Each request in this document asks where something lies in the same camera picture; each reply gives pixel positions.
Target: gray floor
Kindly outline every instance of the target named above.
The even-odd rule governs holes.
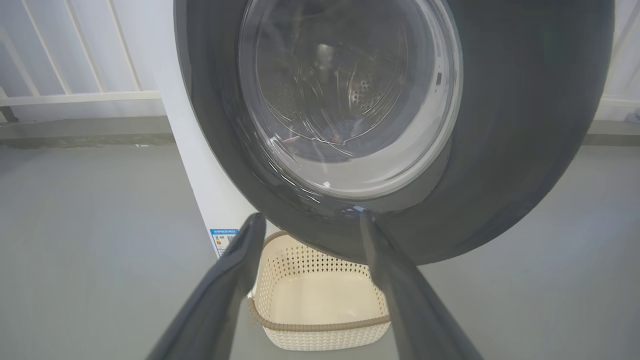
[[[422,271],[486,359],[637,359],[640,148],[583,147],[489,244]],[[177,149],[0,149],[0,359],[143,359],[215,255]],[[397,359],[392,332],[232,359]]]

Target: white washing machine body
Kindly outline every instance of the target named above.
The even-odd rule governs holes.
[[[219,257],[230,237],[256,210],[220,166],[196,120],[178,59],[173,0],[154,1],[150,9],[149,62],[154,67],[184,170]],[[268,224],[267,235],[277,230]]]

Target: basket rim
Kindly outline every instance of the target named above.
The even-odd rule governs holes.
[[[281,236],[290,236],[286,231],[278,231],[269,235],[264,240],[264,245],[262,249],[267,246],[272,240],[277,239]],[[292,331],[292,332],[320,332],[320,331],[340,331],[340,330],[353,330],[360,329],[362,327],[369,327],[374,325],[382,325],[384,323],[391,322],[391,316],[385,315],[378,318],[360,320],[356,322],[342,322],[342,323],[322,323],[315,325],[307,325],[307,324],[293,324],[293,323],[276,323],[269,321],[260,315],[258,309],[255,307],[255,302],[253,301],[253,297],[250,297],[248,300],[249,312],[253,315],[254,319],[263,327],[275,330],[275,331]]]

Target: laundry basket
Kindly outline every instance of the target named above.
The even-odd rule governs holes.
[[[285,232],[264,244],[249,310],[277,347],[358,347],[387,331],[387,301],[366,265],[323,254]]]

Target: washing machine door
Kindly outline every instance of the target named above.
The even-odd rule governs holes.
[[[278,227],[365,263],[375,211],[417,264],[472,250],[553,187],[595,114],[613,1],[177,0],[218,161]]]

